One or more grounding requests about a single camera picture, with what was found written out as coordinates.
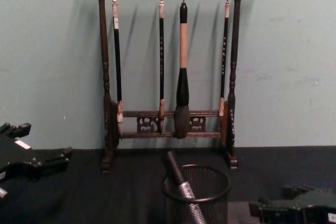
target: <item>brush handle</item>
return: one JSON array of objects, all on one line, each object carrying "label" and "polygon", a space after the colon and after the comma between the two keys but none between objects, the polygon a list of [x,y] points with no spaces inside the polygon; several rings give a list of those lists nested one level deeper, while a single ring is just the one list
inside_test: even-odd
[{"label": "brush handle", "polygon": [[180,68],[187,67],[187,51],[188,51],[188,8],[185,3],[180,7]]},{"label": "brush handle", "polygon": [[164,3],[160,1],[159,4],[159,26],[160,26],[160,108],[159,108],[159,132],[163,130],[164,120],[164,32],[163,32],[163,18],[164,18]]},{"label": "brush handle", "polygon": [[119,45],[119,22],[118,22],[118,2],[112,1],[113,10],[113,32],[114,32],[114,50],[115,50],[115,71],[117,74],[117,99],[121,101],[121,71],[120,71],[120,45]]},{"label": "brush handle", "polygon": [[230,3],[225,3],[225,19],[224,19],[224,37],[223,37],[223,57],[222,57],[222,78],[220,85],[220,97],[224,98],[224,85],[225,85],[225,69],[226,69],[226,48],[227,48],[227,28],[229,22]]},{"label": "brush handle", "polygon": [[160,13],[160,99],[163,99],[164,91],[164,34],[163,34],[163,12],[164,12],[164,3],[160,1],[159,4],[159,13]]},{"label": "brush handle", "polygon": [[112,11],[113,11],[113,32],[114,32],[114,50],[115,50],[115,72],[117,75],[117,100],[118,100],[118,111],[117,111],[117,121],[119,123],[119,132],[121,133],[120,123],[123,121],[123,109],[122,109],[122,98],[121,98],[121,70],[120,70],[120,45],[119,45],[119,22],[118,22],[118,2],[117,0],[112,1]]},{"label": "brush handle", "polygon": [[187,6],[185,3],[180,7],[180,73],[177,81],[176,105],[187,106],[189,104],[189,87],[187,77],[187,47],[188,47],[188,24]]},{"label": "brush handle", "polygon": [[[167,153],[166,160],[166,169],[169,171],[175,184],[178,186],[180,194],[184,198],[195,199],[193,190],[189,182],[185,179],[183,169],[177,161],[176,153],[174,151],[169,151]],[[199,204],[188,204],[188,209],[193,220],[193,224],[206,224]]]}]

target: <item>black table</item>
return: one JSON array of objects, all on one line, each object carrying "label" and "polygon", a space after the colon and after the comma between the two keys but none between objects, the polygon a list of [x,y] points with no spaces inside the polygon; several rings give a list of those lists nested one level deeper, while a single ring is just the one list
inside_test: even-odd
[{"label": "black table", "polygon": [[[43,158],[56,150],[36,151]],[[75,150],[65,173],[38,182],[12,179],[0,202],[0,223],[164,223],[160,183],[166,150],[119,150],[109,174],[102,174],[100,150]],[[230,174],[230,224],[258,223],[247,201],[265,194],[280,199],[282,185],[334,188],[336,146],[237,148],[238,169],[229,170],[217,149],[177,149],[181,163],[198,163]]]}]

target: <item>teal wall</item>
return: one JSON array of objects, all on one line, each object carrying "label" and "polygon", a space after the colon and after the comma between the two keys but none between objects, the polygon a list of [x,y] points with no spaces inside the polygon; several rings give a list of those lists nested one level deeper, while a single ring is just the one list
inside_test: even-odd
[{"label": "teal wall", "polygon": [[[0,122],[30,122],[33,128],[25,139],[34,148],[101,148],[98,1],[0,1]],[[106,6],[114,77],[111,1]],[[181,0],[164,1],[165,100],[166,108],[173,110]],[[124,109],[155,110],[159,0],[118,2]],[[224,0],[186,2],[190,109],[217,109]],[[236,146],[335,143],[335,14],[334,0],[242,0]],[[210,121],[209,128],[215,127]],[[126,121],[125,129],[134,129],[132,122]],[[123,140],[120,147],[213,144],[201,139]]]}]

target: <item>wooden brush stand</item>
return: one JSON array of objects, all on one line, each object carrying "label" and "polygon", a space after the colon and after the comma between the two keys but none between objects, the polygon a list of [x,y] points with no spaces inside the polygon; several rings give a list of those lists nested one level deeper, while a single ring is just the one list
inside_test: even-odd
[{"label": "wooden brush stand", "polygon": [[[223,149],[224,157],[230,168],[237,168],[237,158],[235,156],[235,81],[238,56],[239,37],[239,17],[240,1],[234,0],[233,30],[230,58],[229,94],[227,98],[227,108],[224,116],[219,116],[218,110],[190,111],[190,130],[186,137],[212,137],[221,140],[220,148]],[[119,144],[120,135],[117,123],[117,104],[112,101],[110,95],[109,78],[109,55],[106,28],[105,0],[99,2],[99,22],[101,39],[101,58],[103,69],[104,87],[104,154],[102,159],[102,170],[108,172],[113,159],[114,152]],[[165,111],[165,118],[172,118],[173,111]],[[135,132],[123,132],[122,138],[146,138],[146,137],[174,137],[174,132],[159,132],[159,111],[124,111],[125,118],[136,118],[137,128]],[[217,117],[220,121],[220,132],[206,131],[206,118]]]}]

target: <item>decorative openwork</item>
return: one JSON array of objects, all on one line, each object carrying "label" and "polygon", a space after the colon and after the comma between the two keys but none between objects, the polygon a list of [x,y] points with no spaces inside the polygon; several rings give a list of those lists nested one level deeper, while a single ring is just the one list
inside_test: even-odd
[{"label": "decorative openwork", "polygon": [[205,116],[190,117],[190,132],[205,132]]},{"label": "decorative openwork", "polygon": [[158,117],[138,117],[136,118],[138,133],[141,132],[157,132],[159,129],[159,118]]}]

